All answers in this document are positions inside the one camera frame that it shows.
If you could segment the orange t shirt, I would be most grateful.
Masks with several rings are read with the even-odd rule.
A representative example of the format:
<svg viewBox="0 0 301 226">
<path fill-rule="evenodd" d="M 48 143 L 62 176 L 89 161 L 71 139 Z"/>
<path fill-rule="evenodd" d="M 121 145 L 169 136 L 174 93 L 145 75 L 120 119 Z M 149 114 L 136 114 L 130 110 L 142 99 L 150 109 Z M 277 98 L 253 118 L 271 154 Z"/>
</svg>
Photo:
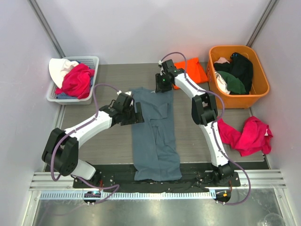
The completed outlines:
<svg viewBox="0 0 301 226">
<path fill-rule="evenodd" d="M 208 77 L 200 64 L 198 57 L 187 60 L 186 73 L 196 84 L 208 82 Z"/>
</svg>

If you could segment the grey-blue t shirt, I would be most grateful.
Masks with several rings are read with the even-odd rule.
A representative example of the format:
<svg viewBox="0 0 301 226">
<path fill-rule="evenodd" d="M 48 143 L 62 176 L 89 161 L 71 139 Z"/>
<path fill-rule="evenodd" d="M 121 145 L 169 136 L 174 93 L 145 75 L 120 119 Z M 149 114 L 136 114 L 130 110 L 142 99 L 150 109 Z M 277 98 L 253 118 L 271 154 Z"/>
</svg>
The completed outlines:
<svg viewBox="0 0 301 226">
<path fill-rule="evenodd" d="M 140 102 L 143 123 L 132 125 L 135 180 L 174 181 L 182 177 L 174 133 L 173 93 L 132 90 Z"/>
</svg>

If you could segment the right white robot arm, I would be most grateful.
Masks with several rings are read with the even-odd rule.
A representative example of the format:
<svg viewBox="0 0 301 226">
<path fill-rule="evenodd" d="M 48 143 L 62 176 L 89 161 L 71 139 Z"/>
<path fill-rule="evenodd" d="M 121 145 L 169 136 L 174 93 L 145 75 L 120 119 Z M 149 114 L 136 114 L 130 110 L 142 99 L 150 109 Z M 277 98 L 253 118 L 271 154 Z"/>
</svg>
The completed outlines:
<svg viewBox="0 0 301 226">
<path fill-rule="evenodd" d="M 177 69 L 172 60 L 160 61 L 158 65 L 161 71 L 156 74 L 155 92 L 164 93 L 177 86 L 189 97 L 191 117 L 201 128 L 210 151 L 213 183 L 225 185 L 234 176 L 234 169 L 219 135 L 215 93 L 197 85 L 184 69 Z"/>
</svg>

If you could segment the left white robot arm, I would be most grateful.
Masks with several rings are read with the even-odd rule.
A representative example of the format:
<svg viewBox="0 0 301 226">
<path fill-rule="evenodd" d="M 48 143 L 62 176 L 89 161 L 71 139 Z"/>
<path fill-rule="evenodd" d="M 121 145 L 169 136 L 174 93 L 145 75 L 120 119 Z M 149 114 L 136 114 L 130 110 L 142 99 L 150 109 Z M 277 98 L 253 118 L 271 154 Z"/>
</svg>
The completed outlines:
<svg viewBox="0 0 301 226">
<path fill-rule="evenodd" d="M 101 173 L 92 164 L 79 159 L 79 148 L 116 124 L 124 126 L 143 122 L 141 103 L 134 100 L 131 92 L 121 92 L 111 104 L 101 107 L 80 124 L 65 130 L 53 129 L 41 158 L 50 167 L 53 181 L 71 175 L 88 187 L 97 187 Z"/>
</svg>

